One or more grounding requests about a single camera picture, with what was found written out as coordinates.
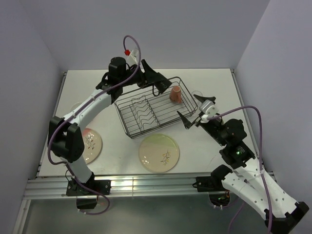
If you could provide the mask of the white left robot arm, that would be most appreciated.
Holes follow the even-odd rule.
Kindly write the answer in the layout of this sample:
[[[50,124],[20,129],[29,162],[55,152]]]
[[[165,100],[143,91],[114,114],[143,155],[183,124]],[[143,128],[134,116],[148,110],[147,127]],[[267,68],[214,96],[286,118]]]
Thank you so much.
[[[123,88],[136,84],[144,89],[150,86],[162,94],[171,82],[153,70],[145,60],[128,66],[126,59],[114,57],[92,94],[75,110],[63,117],[54,116],[49,122],[48,157],[60,157],[59,164],[67,166],[79,181],[78,190],[84,195],[94,191],[94,173],[83,159],[84,141],[82,132],[86,126],[105,108],[113,104],[123,93]]]

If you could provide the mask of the pink ceramic mug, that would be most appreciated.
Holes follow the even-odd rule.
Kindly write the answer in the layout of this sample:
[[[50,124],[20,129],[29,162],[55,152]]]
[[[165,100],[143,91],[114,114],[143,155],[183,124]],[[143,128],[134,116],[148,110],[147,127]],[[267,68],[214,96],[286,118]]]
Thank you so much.
[[[171,89],[169,98],[171,102],[181,104],[182,103],[181,88],[179,86],[174,86]]]

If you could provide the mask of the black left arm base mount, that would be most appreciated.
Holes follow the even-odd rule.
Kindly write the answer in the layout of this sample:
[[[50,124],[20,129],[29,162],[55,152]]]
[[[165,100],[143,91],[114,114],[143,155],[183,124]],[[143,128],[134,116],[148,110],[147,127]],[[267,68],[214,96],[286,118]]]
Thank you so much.
[[[90,213],[99,205],[99,198],[106,200],[106,207],[103,212],[110,208],[110,200],[107,195],[110,194],[111,180],[93,180],[88,183],[78,183],[75,179],[68,181],[65,195],[76,197],[76,207],[80,211]]]

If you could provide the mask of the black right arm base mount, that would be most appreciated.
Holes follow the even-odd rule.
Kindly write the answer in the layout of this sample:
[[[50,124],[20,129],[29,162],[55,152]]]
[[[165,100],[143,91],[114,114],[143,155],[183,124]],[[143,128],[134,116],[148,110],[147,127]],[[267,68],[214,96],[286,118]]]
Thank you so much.
[[[192,187],[197,189],[197,192],[225,192],[221,177],[217,175],[198,176],[195,178],[195,183]]]

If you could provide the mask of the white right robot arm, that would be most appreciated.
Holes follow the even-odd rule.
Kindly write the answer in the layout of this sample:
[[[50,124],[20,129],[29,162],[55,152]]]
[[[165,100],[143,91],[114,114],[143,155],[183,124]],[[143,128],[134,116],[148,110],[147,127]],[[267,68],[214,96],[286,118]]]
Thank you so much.
[[[199,176],[193,187],[198,192],[230,191],[251,206],[264,220],[270,234],[289,234],[309,211],[308,205],[289,196],[266,172],[262,154],[257,156],[244,143],[243,121],[219,114],[215,97],[194,96],[200,103],[198,117],[190,122],[179,114],[184,127],[201,127],[222,149],[225,164],[209,176]]]

